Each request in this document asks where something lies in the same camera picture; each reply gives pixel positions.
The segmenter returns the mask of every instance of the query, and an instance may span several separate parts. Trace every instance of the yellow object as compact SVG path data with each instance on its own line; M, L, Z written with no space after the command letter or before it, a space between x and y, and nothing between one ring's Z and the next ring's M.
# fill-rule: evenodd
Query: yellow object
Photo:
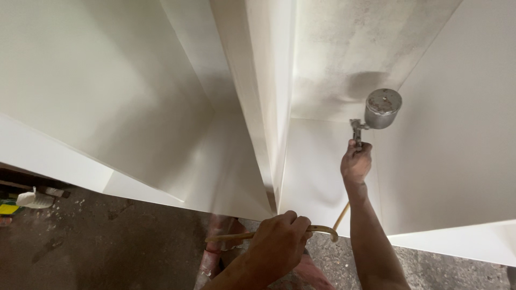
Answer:
M10 215L14 213L18 208L17 205L0 204L0 215Z

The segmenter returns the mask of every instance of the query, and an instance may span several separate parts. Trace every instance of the hand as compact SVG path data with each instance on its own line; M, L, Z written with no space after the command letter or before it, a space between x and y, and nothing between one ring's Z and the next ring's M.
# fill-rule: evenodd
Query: hand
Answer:
M310 224L307 217L297 217L294 211L262 221L244 255L247 266L264 287L301 262L307 239L312 237L312 232L306 232Z
M357 143L351 139L348 142L348 151L342 157L341 174L344 184L362 184L371 169L371 149L373 145L362 142L362 150L357 151Z

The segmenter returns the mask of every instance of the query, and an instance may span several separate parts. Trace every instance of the metal paint cup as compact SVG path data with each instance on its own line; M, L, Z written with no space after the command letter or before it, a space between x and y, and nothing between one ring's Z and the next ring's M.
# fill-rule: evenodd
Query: metal paint cup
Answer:
M401 108L401 95L391 89L378 89L365 102L365 123L373 129L387 128Z

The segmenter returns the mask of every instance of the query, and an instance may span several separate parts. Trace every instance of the spray gun handle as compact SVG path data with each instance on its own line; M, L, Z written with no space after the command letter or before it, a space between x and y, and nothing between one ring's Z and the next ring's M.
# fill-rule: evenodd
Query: spray gun handle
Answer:
M351 127L353 128L353 139L357 143L356 148L357 151L362 150L362 129L369 130L369 126L367 124L361 124L360 119L350 119L349 123L351 123Z

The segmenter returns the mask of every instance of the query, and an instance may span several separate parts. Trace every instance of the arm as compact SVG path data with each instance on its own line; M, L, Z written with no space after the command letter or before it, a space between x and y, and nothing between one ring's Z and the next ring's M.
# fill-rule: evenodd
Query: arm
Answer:
M261 290L285 276L299 262L312 232L307 217L293 211L262 221L249 250L238 256L202 290Z
M367 196L364 179L371 168L373 146L363 142L358 152L355 145L354 140L349 141L341 173L351 206L351 247L360 283L364 290L410 289Z

